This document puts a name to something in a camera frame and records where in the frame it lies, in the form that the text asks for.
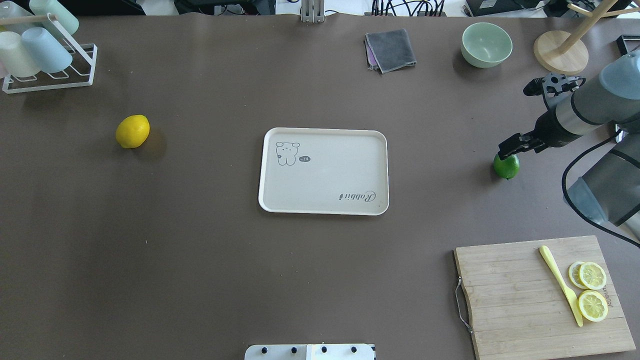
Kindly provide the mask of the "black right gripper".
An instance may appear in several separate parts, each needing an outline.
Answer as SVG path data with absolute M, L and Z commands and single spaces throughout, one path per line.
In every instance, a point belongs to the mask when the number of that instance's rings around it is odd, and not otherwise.
M 555 111 L 547 111 L 535 121 L 532 131 L 515 133 L 498 144 L 498 158 L 505 161 L 509 157 L 528 151 L 543 151 L 560 148 L 569 143 L 569 133 L 558 121 Z

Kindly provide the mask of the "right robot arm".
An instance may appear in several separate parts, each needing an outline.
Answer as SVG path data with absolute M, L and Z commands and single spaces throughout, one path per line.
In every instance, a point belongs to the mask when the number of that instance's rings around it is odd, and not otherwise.
M 523 89 L 526 96 L 542 96 L 546 112 L 534 129 L 516 133 L 499 144 L 496 161 L 518 153 L 541 153 L 561 148 L 607 127 L 614 142 L 595 164 L 571 185 L 567 176 L 575 161 L 565 168 L 561 189 L 569 207 L 595 228 L 611 224 L 621 230 L 609 233 L 639 246 L 640 209 L 640 88 L 639 51 L 631 50 L 605 66 L 592 79 L 560 73 L 532 79 Z

